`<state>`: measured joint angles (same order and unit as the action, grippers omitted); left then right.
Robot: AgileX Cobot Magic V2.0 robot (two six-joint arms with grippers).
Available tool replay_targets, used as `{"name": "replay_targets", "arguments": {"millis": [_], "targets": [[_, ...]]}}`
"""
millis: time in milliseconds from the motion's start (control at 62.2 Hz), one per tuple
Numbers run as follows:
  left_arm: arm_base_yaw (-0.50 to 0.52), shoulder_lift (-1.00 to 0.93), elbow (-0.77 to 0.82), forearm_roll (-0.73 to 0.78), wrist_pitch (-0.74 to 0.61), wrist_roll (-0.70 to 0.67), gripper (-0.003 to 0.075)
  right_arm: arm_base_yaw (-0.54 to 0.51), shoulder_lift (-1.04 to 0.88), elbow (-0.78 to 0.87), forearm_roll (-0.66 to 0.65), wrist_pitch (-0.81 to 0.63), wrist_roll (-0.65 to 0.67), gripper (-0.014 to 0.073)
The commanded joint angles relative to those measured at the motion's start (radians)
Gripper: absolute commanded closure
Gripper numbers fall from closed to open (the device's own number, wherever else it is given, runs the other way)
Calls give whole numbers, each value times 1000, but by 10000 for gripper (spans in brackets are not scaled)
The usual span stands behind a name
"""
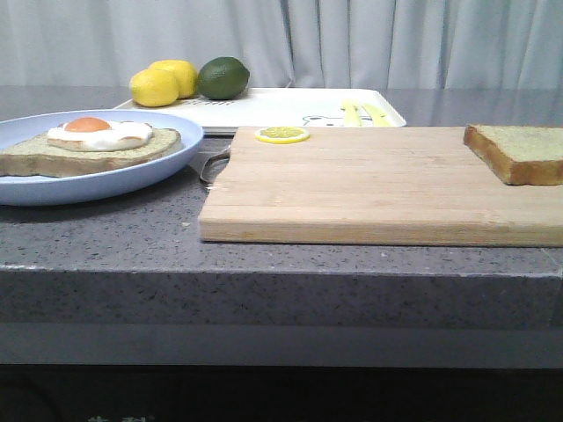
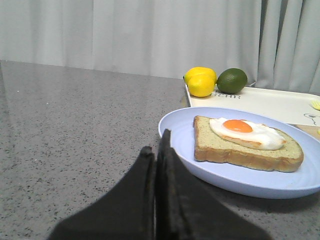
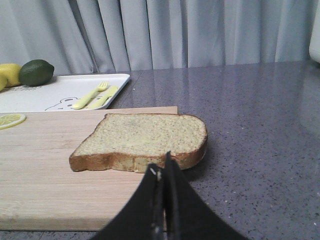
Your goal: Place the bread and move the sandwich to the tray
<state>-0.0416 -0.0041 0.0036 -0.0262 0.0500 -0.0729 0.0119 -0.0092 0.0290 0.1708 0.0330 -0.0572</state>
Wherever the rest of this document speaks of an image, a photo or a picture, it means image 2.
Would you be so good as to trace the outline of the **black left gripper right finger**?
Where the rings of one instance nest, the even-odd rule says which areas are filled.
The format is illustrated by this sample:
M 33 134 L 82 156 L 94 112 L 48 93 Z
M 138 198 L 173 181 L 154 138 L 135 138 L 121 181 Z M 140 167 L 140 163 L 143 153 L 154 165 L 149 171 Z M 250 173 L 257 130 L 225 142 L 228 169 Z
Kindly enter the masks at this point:
M 156 239 L 269 240 L 260 227 L 218 202 L 184 166 L 166 129 L 159 144 L 156 182 Z

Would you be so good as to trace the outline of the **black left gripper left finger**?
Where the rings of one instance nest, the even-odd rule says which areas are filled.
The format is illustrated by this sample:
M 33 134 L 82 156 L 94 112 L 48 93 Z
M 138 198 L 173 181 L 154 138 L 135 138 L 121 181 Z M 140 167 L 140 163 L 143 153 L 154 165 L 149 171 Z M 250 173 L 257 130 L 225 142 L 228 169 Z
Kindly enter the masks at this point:
M 102 198 L 62 220 L 50 240 L 152 240 L 155 155 L 144 146 L 130 170 Z

